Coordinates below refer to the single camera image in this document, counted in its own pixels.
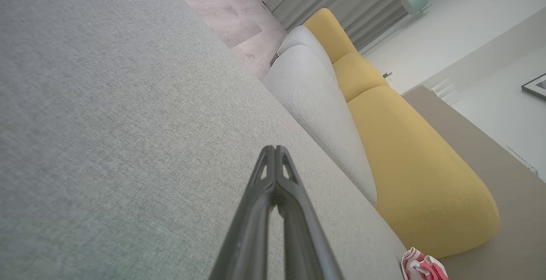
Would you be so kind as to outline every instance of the picture frame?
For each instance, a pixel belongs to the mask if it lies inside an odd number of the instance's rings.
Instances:
[[[522,85],[521,90],[546,101],[546,73]]]

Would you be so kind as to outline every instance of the wooden floor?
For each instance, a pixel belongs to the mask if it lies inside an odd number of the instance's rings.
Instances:
[[[262,80],[286,36],[261,0],[184,0],[228,45],[251,74]]]

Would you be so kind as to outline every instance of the pink and white cloth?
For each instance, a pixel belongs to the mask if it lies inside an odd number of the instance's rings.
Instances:
[[[404,253],[401,265],[405,280],[449,280],[442,263],[414,247]]]

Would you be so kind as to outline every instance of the yellow sofa cushion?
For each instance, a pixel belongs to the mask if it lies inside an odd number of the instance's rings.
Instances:
[[[487,187],[396,91],[349,101],[377,187],[377,210],[406,247],[434,257],[466,251],[499,231]]]
[[[346,102],[368,89],[389,86],[376,68],[357,52],[350,52],[336,61],[334,72]]]
[[[318,39],[332,64],[349,53],[358,53],[330,10],[318,10],[304,26]]]

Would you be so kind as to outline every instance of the white cushion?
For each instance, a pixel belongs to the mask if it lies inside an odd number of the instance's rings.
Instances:
[[[281,46],[277,50],[279,56],[282,55],[287,49],[293,47],[294,45],[305,45],[308,47],[320,60],[324,69],[330,74],[333,78],[336,78],[336,73],[334,72],[334,66],[326,54],[326,51],[313,35],[313,33],[305,26],[297,26],[286,36],[285,40],[282,42]]]
[[[287,49],[263,80],[316,143],[343,170],[371,204],[376,204],[374,177],[343,94],[304,45]]]

